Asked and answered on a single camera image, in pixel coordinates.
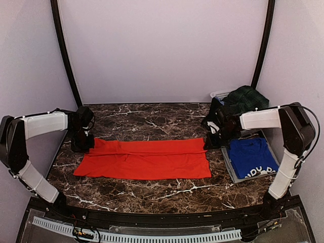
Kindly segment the red t-shirt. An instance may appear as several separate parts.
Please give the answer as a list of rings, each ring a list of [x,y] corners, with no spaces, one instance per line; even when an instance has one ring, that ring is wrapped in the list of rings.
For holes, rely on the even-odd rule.
[[[129,180],[211,178],[203,138],[161,141],[95,139],[73,172],[78,177]]]

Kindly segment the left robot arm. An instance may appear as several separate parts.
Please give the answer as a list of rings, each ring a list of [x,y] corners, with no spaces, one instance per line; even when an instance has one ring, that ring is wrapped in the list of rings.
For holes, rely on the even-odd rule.
[[[70,135],[70,147],[75,153],[88,153],[94,148],[90,133],[95,124],[94,113],[85,106],[77,111],[55,109],[24,116],[4,116],[1,121],[1,162],[11,176],[26,189],[52,204],[51,211],[61,221],[71,217],[66,196],[52,185],[33,165],[29,153],[34,143],[30,140],[43,135],[64,132]]]

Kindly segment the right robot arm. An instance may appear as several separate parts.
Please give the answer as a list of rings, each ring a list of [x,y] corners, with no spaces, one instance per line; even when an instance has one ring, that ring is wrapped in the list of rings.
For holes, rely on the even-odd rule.
[[[222,105],[214,109],[202,121],[205,127],[208,122],[214,123],[207,133],[206,150],[228,145],[232,139],[240,137],[243,131],[281,129],[283,157],[266,195],[275,200],[284,197],[296,180],[301,164],[319,140],[320,127],[315,128],[307,115],[312,110],[299,102],[235,115],[226,114]]]

